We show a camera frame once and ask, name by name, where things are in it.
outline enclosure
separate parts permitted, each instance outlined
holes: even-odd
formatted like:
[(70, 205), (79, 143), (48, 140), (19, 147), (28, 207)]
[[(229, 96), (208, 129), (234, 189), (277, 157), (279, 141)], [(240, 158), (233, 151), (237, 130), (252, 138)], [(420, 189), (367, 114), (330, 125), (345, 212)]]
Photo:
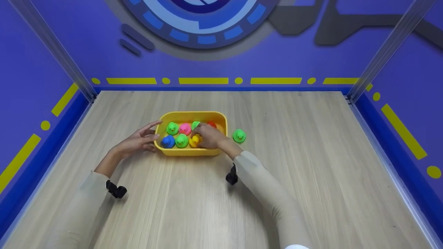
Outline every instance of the enclosure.
[[(316, 248), (443, 248), (442, 0), (0, 3), (4, 248), (42, 248), (85, 174), (171, 111), (218, 111)], [(139, 154), (95, 248), (277, 248), (232, 161)]]

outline purple wall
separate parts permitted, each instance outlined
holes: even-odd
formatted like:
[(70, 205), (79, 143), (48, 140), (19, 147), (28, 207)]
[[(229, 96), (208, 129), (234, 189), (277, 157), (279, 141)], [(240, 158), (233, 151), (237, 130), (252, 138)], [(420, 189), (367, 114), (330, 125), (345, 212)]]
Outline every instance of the purple wall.
[[(443, 1), (437, 1), (425, 18), (443, 29), (442, 11)], [(380, 115), (385, 118), (381, 111), (384, 104), (391, 106), (427, 153), (426, 157), (418, 160), (385, 118), (422, 176), (443, 202), (443, 178), (435, 179), (427, 173), (429, 166), (443, 170), (442, 67), (443, 53), (416, 35), (410, 35), (375, 78), (373, 88), (365, 94), (372, 99), (373, 94), (379, 92), (380, 100), (373, 101), (373, 105)]]
[[(12, 181), (1, 192), (0, 203), (2, 203), (63, 117), (64, 112), (55, 117), (51, 110), (72, 85), (72, 80), (8, 1), (0, 2), (0, 20), (2, 22), (0, 27), (1, 172), (32, 134), (35, 133), (41, 138)], [(40, 128), (42, 121), (50, 123), (49, 130), (44, 131)], [(8, 180), (3, 176), (2, 182)]]
[[(390, 28), (366, 28), (337, 46), (319, 47), (313, 40), (326, 8), (325, 1), (317, 22), (301, 35), (283, 37), (272, 31), (257, 45), (229, 58), (195, 61), (186, 59), (186, 55), (171, 56), (172, 52), (168, 48), (143, 51), (142, 57), (138, 58), (118, 44), (118, 39), (124, 36), (120, 31), (122, 22), (107, 5), (112, 0), (32, 1), (85, 76), (89, 80), (98, 78), (101, 81), (99, 86), (94, 85), (100, 89), (122, 87), (108, 85), (105, 78), (142, 77), (156, 78), (157, 85), (138, 85), (133, 88), (164, 88), (161, 81), (164, 77), (171, 81), (167, 87), (179, 86), (180, 77), (228, 77), (228, 85), (217, 87), (242, 88), (269, 87), (250, 85), (249, 79), (253, 77), (302, 77), (298, 88), (327, 88), (331, 85), (323, 85), (324, 78), (359, 77), (391, 31)], [(411, 2), (397, 0), (395, 4), (386, 4), (385, 1), (376, 0), (365, 1), (364, 4), (359, 1), (357, 4), (351, 0), (340, 0), (337, 9), (343, 14), (402, 14)], [(234, 84), (236, 77), (242, 77), (244, 83)], [(307, 79), (311, 77), (317, 79), (313, 85), (307, 84)], [(294, 88), (293, 85), (281, 87)]]

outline beige sleeve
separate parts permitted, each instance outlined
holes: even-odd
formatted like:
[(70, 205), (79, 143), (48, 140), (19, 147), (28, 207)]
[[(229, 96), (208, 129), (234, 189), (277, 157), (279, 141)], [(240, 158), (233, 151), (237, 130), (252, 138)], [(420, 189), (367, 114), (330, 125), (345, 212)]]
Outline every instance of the beige sleeve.
[(244, 151), (234, 158), (238, 178), (250, 189), (274, 218), (280, 247), (302, 245), (312, 248), (311, 238), (297, 202), (263, 167), (252, 153)]
[(91, 171), (59, 218), (46, 248), (77, 249), (81, 247), (93, 231), (94, 219), (108, 192), (107, 180), (109, 180), (107, 176)]

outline yellow stripe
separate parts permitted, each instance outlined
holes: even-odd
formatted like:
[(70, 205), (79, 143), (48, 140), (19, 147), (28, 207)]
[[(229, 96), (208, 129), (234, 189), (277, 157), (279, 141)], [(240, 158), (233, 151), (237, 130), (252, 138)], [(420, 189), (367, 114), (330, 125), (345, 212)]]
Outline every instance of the yellow stripe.
[(155, 78), (106, 78), (111, 85), (156, 85)]
[(392, 124), (394, 129), (397, 131), (398, 135), (403, 139), (406, 146), (411, 150), (414, 156), (420, 160), (427, 156), (426, 152), (414, 138), (414, 136), (408, 131), (406, 126), (398, 118), (397, 114), (391, 109), (388, 104), (385, 104), (381, 111), (386, 116), (388, 121)]
[(369, 85), (366, 87), (366, 91), (369, 92), (372, 89), (373, 85), (372, 83), (369, 83)]
[(229, 78), (179, 78), (181, 85), (227, 85)]
[(353, 85), (358, 78), (325, 78), (324, 85)]
[(251, 78), (251, 84), (300, 84), (301, 78)]
[(19, 153), (12, 159), (6, 169), (0, 175), (0, 193), (3, 192), (4, 188), (8, 185), (8, 183), (12, 180), (12, 178), (16, 175), (19, 169), (22, 167), (23, 163), (25, 163), (26, 159), (29, 157), (31, 152), (37, 147), (41, 138), (36, 134), (33, 134), (25, 145), (20, 149)]
[(68, 105), (69, 101), (74, 97), (74, 94), (77, 92), (78, 86), (75, 83), (72, 83), (71, 87), (65, 92), (63, 97), (58, 101), (58, 103), (52, 109), (52, 114), (56, 117), (62, 113), (63, 109)]

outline yellow rubber duck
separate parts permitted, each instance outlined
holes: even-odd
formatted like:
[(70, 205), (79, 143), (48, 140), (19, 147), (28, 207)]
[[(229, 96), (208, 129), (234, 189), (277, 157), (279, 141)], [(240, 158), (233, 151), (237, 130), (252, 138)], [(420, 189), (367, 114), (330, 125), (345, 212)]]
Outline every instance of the yellow rubber duck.
[(189, 146), (192, 148), (197, 148), (197, 145), (202, 141), (202, 137), (195, 134), (191, 139), (189, 139)]

